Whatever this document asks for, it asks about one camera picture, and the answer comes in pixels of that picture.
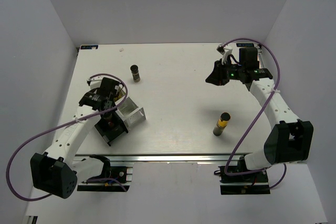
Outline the black cap spice jar front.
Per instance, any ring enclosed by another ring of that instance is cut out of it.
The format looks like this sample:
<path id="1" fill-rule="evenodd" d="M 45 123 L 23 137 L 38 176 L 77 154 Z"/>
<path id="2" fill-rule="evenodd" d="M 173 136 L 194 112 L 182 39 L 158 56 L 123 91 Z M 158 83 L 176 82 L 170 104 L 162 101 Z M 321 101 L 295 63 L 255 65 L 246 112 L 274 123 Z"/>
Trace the black cap spice jar front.
<path id="1" fill-rule="evenodd" d="M 119 125 L 118 116 L 116 115 L 114 111 L 105 113 L 102 118 L 106 121 L 107 126 L 111 130 L 116 128 Z"/>

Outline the black cap spice jar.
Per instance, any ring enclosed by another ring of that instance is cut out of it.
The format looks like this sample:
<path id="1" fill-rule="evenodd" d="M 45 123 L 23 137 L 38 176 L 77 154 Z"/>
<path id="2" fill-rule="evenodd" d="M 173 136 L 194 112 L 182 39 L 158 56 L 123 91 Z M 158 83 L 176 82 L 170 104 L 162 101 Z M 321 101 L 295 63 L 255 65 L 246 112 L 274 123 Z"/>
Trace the black cap spice jar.
<path id="1" fill-rule="evenodd" d="M 132 65 L 130 67 L 131 73 L 132 73 L 132 77 L 133 77 L 133 81 L 134 82 L 140 82 L 141 78 L 140 78 L 140 74 L 139 74 L 139 67 L 137 65 Z"/>
<path id="2" fill-rule="evenodd" d="M 116 115 L 114 111 L 105 113 L 102 118 L 106 121 L 107 126 L 111 130 L 116 128 L 119 125 L 118 116 Z"/>

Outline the yellow label brown bottle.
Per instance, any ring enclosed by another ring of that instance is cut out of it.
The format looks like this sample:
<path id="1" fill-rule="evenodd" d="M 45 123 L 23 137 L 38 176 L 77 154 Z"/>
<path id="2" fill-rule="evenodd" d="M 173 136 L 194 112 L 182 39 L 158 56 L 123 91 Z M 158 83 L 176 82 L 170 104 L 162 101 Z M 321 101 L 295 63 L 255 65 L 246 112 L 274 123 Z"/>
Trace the yellow label brown bottle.
<path id="1" fill-rule="evenodd" d="M 124 92 L 123 90 L 121 90 L 121 91 L 119 92 L 119 95 L 118 95 L 118 97 L 117 97 L 117 100 L 122 99 L 124 96 L 125 96 L 125 92 Z"/>

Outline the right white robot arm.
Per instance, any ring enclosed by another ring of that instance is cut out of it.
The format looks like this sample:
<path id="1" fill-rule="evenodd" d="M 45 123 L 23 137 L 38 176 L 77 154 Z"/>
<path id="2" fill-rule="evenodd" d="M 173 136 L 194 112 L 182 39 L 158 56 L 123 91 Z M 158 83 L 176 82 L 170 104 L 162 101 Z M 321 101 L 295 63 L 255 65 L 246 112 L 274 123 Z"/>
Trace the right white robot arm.
<path id="1" fill-rule="evenodd" d="M 270 71 L 261 68 L 256 47 L 241 47 L 235 61 L 230 46 L 218 46 L 222 59 L 214 63 L 206 82 L 224 86 L 231 80 L 240 81 L 259 102 L 272 128 L 262 149 L 245 155 L 237 168 L 238 177 L 247 182 L 256 171 L 282 163 L 305 161 L 309 156 L 313 125 L 301 120 L 288 107 Z"/>

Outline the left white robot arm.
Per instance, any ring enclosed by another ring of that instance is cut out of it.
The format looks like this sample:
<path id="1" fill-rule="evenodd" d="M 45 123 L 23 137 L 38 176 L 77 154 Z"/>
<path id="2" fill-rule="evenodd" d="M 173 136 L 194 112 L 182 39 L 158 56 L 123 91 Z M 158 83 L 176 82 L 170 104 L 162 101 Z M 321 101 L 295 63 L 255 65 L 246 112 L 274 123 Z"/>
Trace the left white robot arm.
<path id="1" fill-rule="evenodd" d="M 30 159 L 34 187 L 63 199 L 73 193 L 78 183 L 104 182 L 111 175 L 110 161 L 102 155 L 92 154 L 76 164 L 73 161 L 88 133 L 104 115 L 118 108 L 114 100 L 126 86 L 109 74 L 91 76 L 87 82 L 91 91 L 79 101 L 73 121 L 43 154 L 35 153 Z"/>

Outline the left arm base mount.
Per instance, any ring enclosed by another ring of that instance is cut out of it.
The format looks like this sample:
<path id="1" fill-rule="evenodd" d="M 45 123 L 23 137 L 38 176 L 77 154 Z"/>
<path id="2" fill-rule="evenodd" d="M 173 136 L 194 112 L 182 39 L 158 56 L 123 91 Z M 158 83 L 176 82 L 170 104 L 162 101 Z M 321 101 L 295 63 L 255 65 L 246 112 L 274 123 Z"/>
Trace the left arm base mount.
<path id="1" fill-rule="evenodd" d="M 111 164 L 111 161 L 101 155 L 90 155 L 90 158 L 103 164 L 102 172 L 88 181 L 79 183 L 77 191 L 89 192 L 127 192 L 132 181 L 133 167 Z"/>

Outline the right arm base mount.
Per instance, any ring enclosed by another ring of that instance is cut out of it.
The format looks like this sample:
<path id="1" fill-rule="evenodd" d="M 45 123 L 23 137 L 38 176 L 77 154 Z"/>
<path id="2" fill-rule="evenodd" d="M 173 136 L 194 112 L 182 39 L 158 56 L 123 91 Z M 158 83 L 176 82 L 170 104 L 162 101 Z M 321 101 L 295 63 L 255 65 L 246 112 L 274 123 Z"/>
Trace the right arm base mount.
<path id="1" fill-rule="evenodd" d="M 266 172 L 248 175 L 228 176 L 224 173 L 225 166 L 219 166 L 214 175 L 220 178 L 221 195 L 268 195 L 270 186 Z"/>

